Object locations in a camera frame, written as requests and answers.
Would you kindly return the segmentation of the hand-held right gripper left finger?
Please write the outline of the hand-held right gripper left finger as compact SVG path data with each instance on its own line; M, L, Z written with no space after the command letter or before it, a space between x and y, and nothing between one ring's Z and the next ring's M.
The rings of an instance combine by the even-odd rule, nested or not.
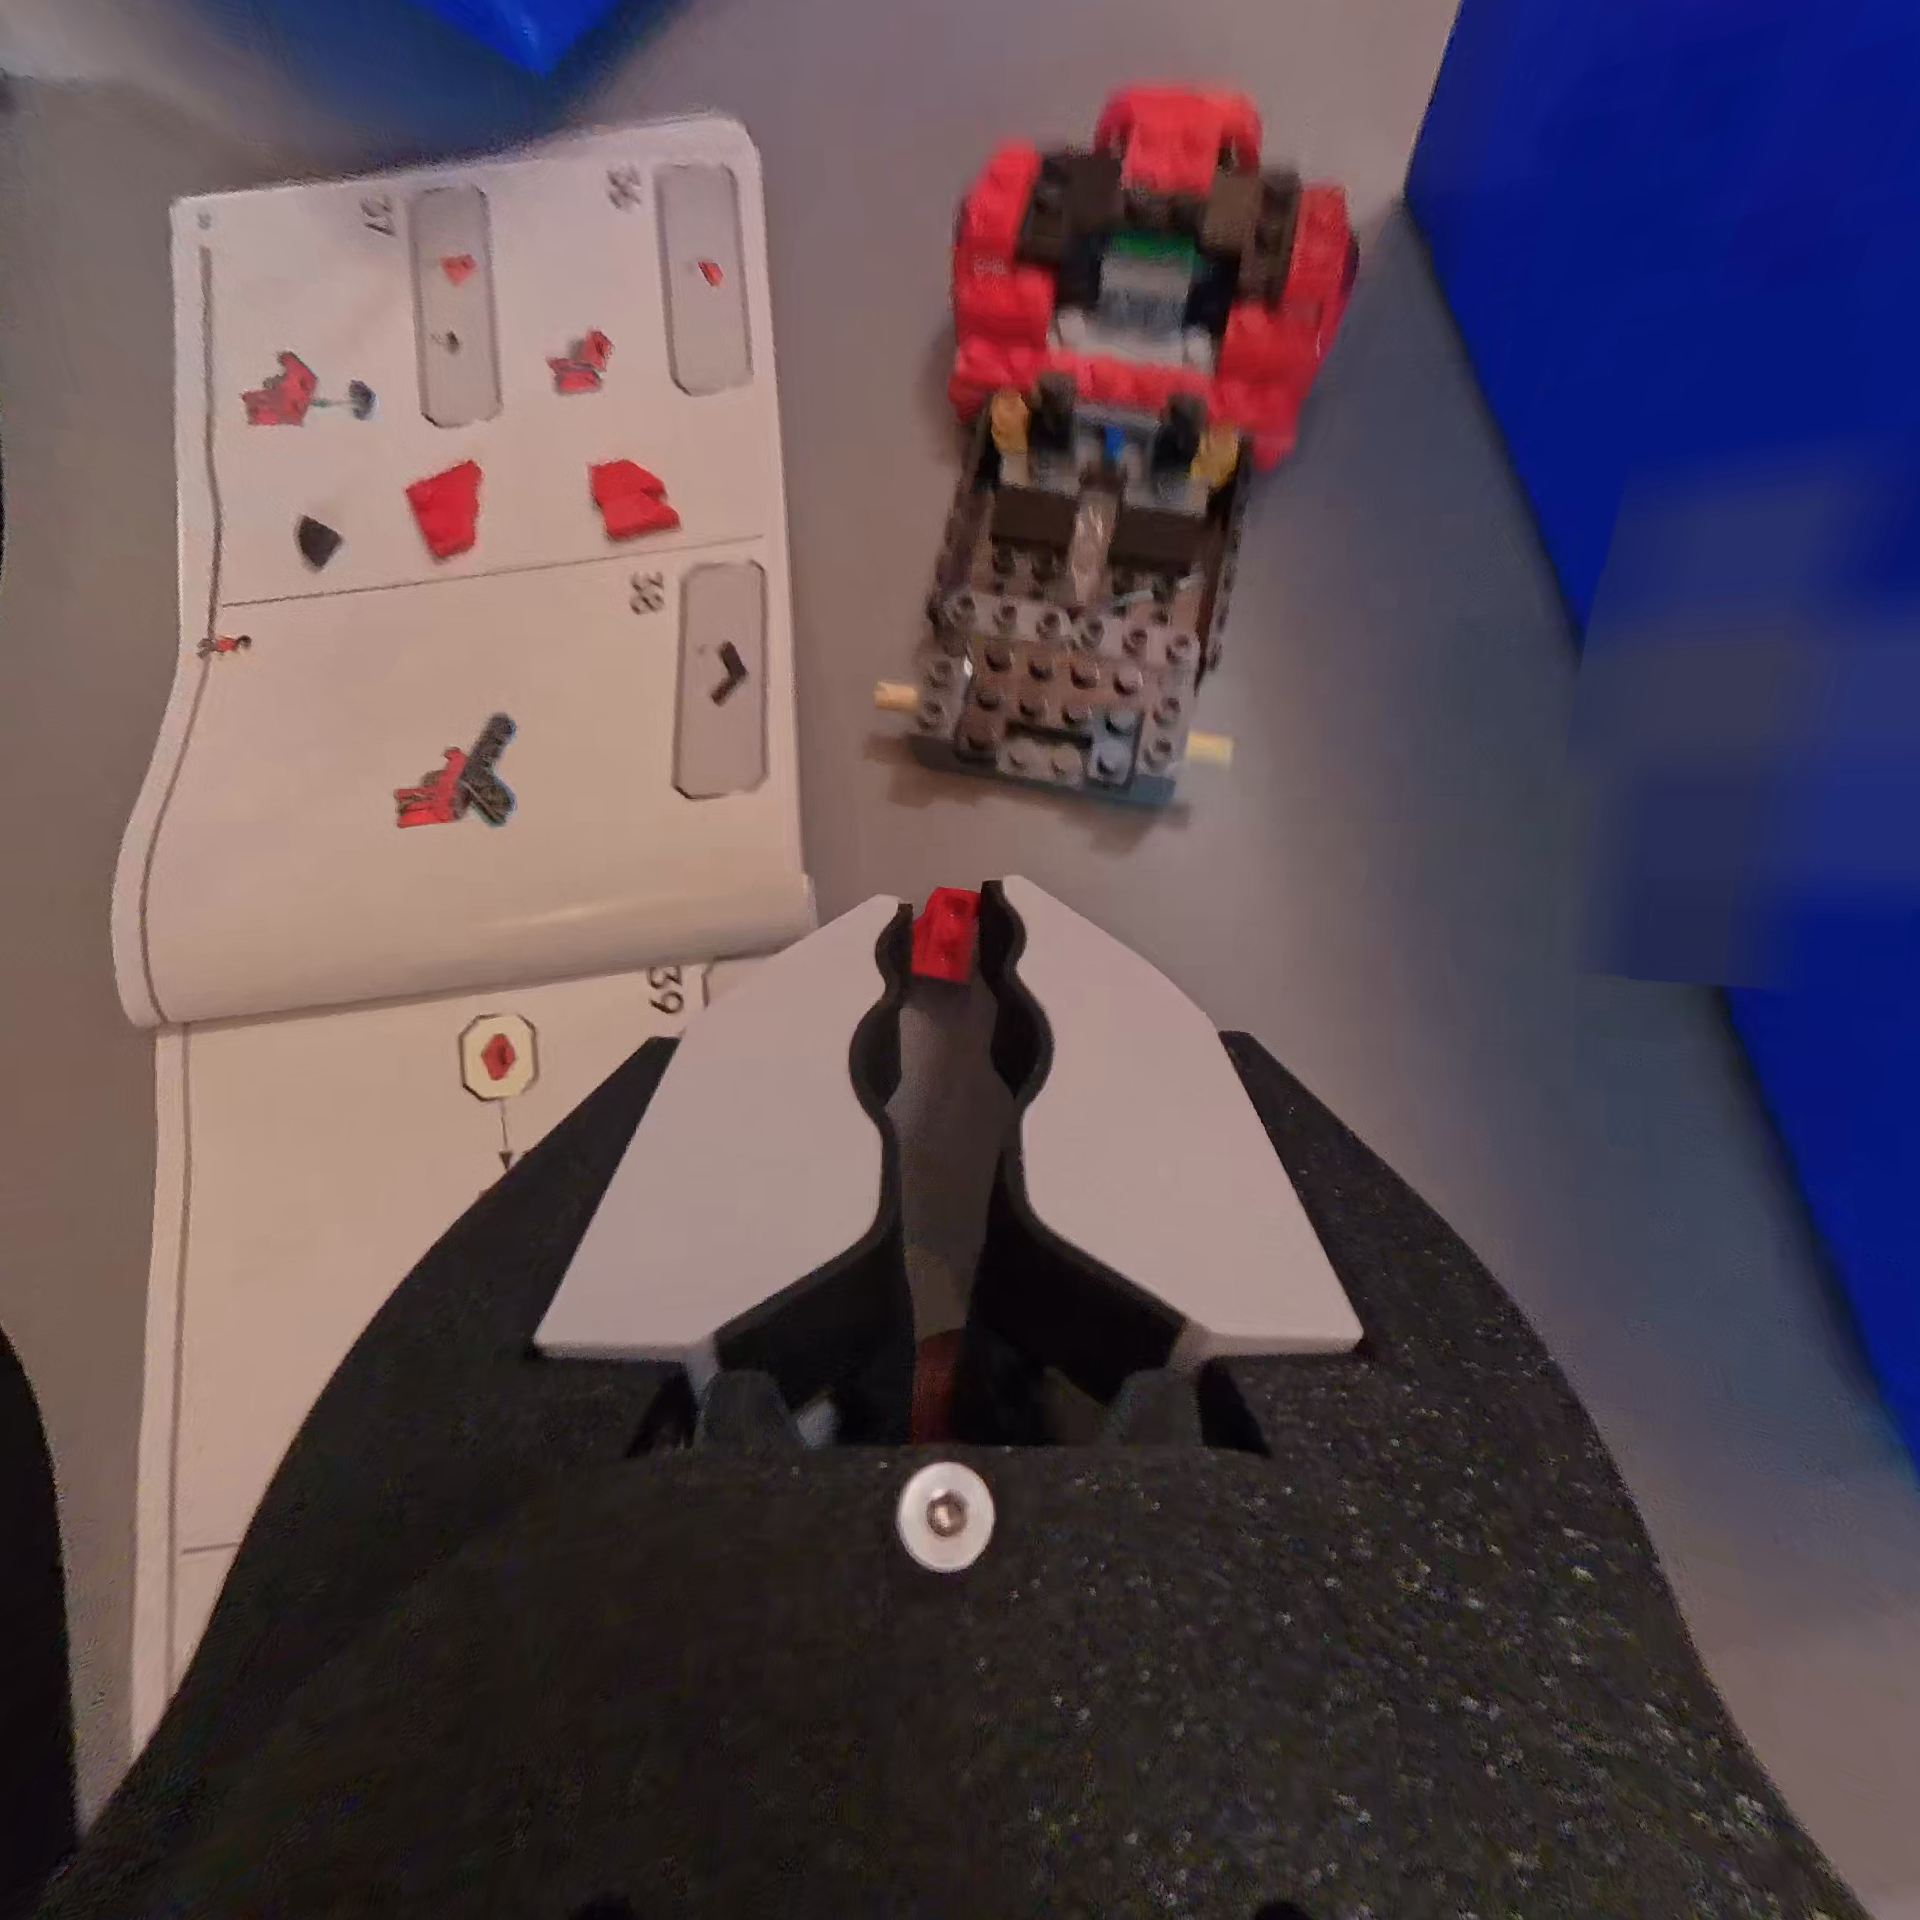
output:
M889 1105L911 927L876 897L697 1016L546 1307L542 1355L844 1376L909 1314Z

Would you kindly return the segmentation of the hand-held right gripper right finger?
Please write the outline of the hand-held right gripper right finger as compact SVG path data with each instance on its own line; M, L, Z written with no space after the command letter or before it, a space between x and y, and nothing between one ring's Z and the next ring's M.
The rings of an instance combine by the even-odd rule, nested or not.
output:
M1062 1373L1334 1355L1360 1320L1202 1008L1033 880L977 897L1015 1114L972 1325Z

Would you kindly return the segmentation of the white lego instruction booklet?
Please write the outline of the white lego instruction booklet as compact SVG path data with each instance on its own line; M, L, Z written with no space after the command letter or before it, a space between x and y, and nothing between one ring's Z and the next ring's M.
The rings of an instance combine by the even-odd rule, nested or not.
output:
M154 1036L134 1753L394 1288L814 922L766 263L719 112L174 204L177 651L111 880ZM401 492L463 459L434 562ZM676 532L606 538L613 459Z

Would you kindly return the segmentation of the red lego wedge plate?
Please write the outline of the red lego wedge plate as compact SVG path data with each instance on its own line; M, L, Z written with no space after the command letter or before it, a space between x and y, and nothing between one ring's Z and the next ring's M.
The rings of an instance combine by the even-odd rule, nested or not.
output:
M401 497L426 559L446 562L474 548L481 485L479 463L463 459L405 487Z

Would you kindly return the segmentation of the blue plastic bin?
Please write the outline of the blue plastic bin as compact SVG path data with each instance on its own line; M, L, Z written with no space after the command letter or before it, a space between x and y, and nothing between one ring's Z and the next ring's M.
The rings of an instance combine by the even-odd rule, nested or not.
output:
M415 11L518 69L556 80L621 59L686 2L414 2Z
M1402 199L1576 637L1568 936L1724 996L1916 1457L1918 5L1460 5Z

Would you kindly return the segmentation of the red and black lego car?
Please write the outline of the red and black lego car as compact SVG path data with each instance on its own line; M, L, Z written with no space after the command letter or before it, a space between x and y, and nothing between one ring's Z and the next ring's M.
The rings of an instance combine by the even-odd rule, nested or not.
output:
M1269 163L1233 91L1125 87L1089 144L989 155L950 239L967 455L876 693L927 769L1162 810L1232 756L1198 696L1358 265L1343 189Z

